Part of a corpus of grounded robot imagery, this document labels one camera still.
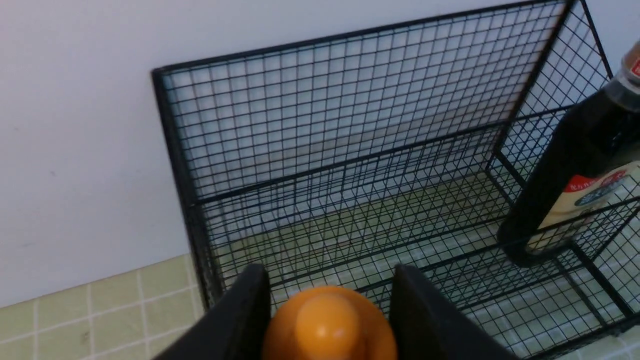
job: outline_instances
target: bottle label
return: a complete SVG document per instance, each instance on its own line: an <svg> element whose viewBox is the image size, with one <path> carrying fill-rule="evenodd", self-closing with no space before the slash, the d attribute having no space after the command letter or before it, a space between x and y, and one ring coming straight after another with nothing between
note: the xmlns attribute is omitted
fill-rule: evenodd
<svg viewBox="0 0 640 360"><path fill-rule="evenodd" d="M595 179L580 175L573 176L538 229L569 220L606 205L609 197L638 170L638 166L640 166L640 161L632 161ZM554 231L533 236L527 243L526 249L532 254L537 254L542 250L560 245L564 239L570 239L573 235L585 230L592 220L592 218L587 218L575 224L566 224Z"/></svg>

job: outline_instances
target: wire basket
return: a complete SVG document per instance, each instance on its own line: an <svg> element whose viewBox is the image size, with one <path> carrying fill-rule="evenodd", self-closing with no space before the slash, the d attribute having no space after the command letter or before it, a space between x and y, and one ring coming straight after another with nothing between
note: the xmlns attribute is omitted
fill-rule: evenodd
<svg viewBox="0 0 640 360"><path fill-rule="evenodd" d="M522 357L640 318L634 179L533 268L495 234L565 111L611 71L583 1L529 1L156 69L198 270L214 304L269 272L274 309L311 286L388 311L396 263Z"/></svg>

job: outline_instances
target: white wall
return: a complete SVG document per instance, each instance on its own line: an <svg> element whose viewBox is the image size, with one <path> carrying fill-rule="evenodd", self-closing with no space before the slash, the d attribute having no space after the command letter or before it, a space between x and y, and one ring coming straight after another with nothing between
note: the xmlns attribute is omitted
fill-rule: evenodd
<svg viewBox="0 0 640 360"><path fill-rule="evenodd" d="M0 306L189 251L154 67L508 2L4 0ZM640 3L597 6L617 64Z"/></svg>

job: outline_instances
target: metal wire grid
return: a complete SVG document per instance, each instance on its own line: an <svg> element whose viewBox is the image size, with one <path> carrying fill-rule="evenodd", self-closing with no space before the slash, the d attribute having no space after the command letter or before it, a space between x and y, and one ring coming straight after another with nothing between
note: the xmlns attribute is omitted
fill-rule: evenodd
<svg viewBox="0 0 640 360"><path fill-rule="evenodd" d="M635 198L605 208L593 220L583 218L582 224L610 235L637 211L638 202ZM624 326L617 327L623 322L627 327L638 322L640 220L635 218L632 224L600 247L595 261L599 270L593 273L589 268L595 265L578 246L535 268L518 268L493 245L445 261L427 262L420 269L460 311L516 355L560 356L623 331ZM479 226L476 234L484 234L491 243L496 227ZM557 228L546 233L556 234ZM451 240L461 241L470 233L459 231ZM358 290L388 311L390 280Z"/></svg>
<svg viewBox="0 0 640 360"><path fill-rule="evenodd" d="M435 236L504 215L508 205L481 172L498 130L447 136L206 205L225 285L252 262L266 267L274 286L300 285L412 243L435 246Z"/></svg>
<svg viewBox="0 0 640 360"><path fill-rule="evenodd" d="M563 6L509 6L164 69L198 198L506 118Z"/></svg>
<svg viewBox="0 0 640 360"><path fill-rule="evenodd" d="M637 318L635 199L578 219L578 250L538 268L516 268L495 245L563 106L609 72L582 2L547 55L564 4L515 4L159 69L164 124L189 177L179 186L193 188L182 193L187 218L203 222L214 254L203 271L226 287L245 264L261 262L276 306L303 288L341 284L386 309L392 267L414 264L525 356L559 354ZM502 121L507 115L520 120ZM620 199L636 192L637 183ZM555 322L542 330L529 319L538 306L516 306L530 292L556 307L545 308Z"/></svg>

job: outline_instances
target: grout line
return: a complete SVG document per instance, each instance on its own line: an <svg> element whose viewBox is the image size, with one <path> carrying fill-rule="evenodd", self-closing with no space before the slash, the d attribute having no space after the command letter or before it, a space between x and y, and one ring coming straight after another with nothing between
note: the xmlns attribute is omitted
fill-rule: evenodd
<svg viewBox="0 0 640 360"><path fill-rule="evenodd" d="M169 297L169 296L172 296L172 295L176 295L176 294L178 294L178 293L183 293L183 292L185 292L185 291L191 291L191 289L193 289L193 288L196 288L196 286L192 286L192 287L183 288L183 289L180 289L180 290L171 291L171 292L169 292L169 293L164 293L164 294L162 294L162 295L158 295L158 296L156 296L156 297L151 297L151 298L149 298L149 299L145 299L145 300L142 300L142 301L132 302L131 304L122 305L122 306L118 306L118 307L113 307L113 308L111 308L111 309L108 309L108 310L105 310L105 311L101 311L101 312L99 312L99 313L93 313L93 314L91 314L90 316L84 316L84 317L82 317L82 318L77 318L77 319L69 320L69 321L67 321L67 322L57 323L56 325L53 325L53 326L50 326L50 327L46 327L46 328L44 328L44 329L37 329L37 326L36 326L36 325L34 325L34 329L36 329L36 331L29 332L29 333L27 333L27 334L18 335L18 336L15 336L15 337L13 337L13 338L8 338L8 339L0 340L0 345L1 345L1 344L4 344L4 343L10 343L11 341L15 341L15 340L20 340L20 339L28 338L29 336L33 336L33 335L35 335L35 334L36 334L36 332L45 332L45 331L49 331L49 330L53 330L53 329L57 329L58 327L63 327L63 326L67 326L67 325L72 325L72 324L75 324L75 323L83 322L83 321L85 321L85 320L90 320L90 318L95 318L95 317L97 317L97 316L101 316L101 315L104 315L104 314L113 313L113 312L118 311L118 310L128 309L128 308L130 308L130 307L135 307L135 306L143 306L143 305L144 305L145 303L147 303L147 302L152 302L152 301L155 301L155 300L158 300L158 299L162 299L162 298L165 298L165 297Z"/></svg>
<svg viewBox="0 0 640 360"><path fill-rule="evenodd" d="M93 306L91 298L91 283L86 286L86 308L87 315L89 317L89 348L91 349L89 354L91 358L95 359L95 336L93 331Z"/></svg>
<svg viewBox="0 0 640 360"><path fill-rule="evenodd" d="M171 329L171 330L169 330L167 332L164 332L162 334L154 335L154 336L151 336L149 338L145 338L145 339L142 339L142 340L134 341L132 343L128 343L128 344L125 344L125 345L120 345L119 347L111 348L111 349L105 350L103 352L98 352L98 353L94 354L93 357L92 356L88 356L88 357L84 357L84 358L82 358L80 360L93 360L98 356L107 355L107 354L110 354L112 352L120 351L120 350L129 348L129 347L134 347L136 345L141 345L141 344L147 343L149 341L153 341L153 340L165 337L167 335L175 334L176 332L182 332L182 331L188 330L188 329L191 328L191 326L192 325L177 327L175 329Z"/></svg>
<svg viewBox="0 0 640 360"><path fill-rule="evenodd" d="M144 334L145 356L147 359L151 357L151 349L149 347L149 329L147 324L147 311L145 309L145 292L142 290L142 273L140 269L136 270L136 278L138 280L138 295L140 296L140 311L142 312L142 331Z"/></svg>
<svg viewBox="0 0 640 360"><path fill-rule="evenodd" d="M193 289L195 287L195 285L194 285L194 279L191 278L191 272L192 272L193 265L191 265L191 262L189 260L190 256L191 256L190 254L184 255L184 267L187 270L187 282L189 284L189 287ZM194 296L195 291L190 290L190 292L191 292L191 308L193 310L193 319L198 321L199 320L198 319L198 311L196 310L197 309L196 306L198 306L198 304L197 304L195 296Z"/></svg>
<svg viewBox="0 0 640 360"><path fill-rule="evenodd" d="M38 306L40 300L33 301L33 360L38 360Z"/></svg>

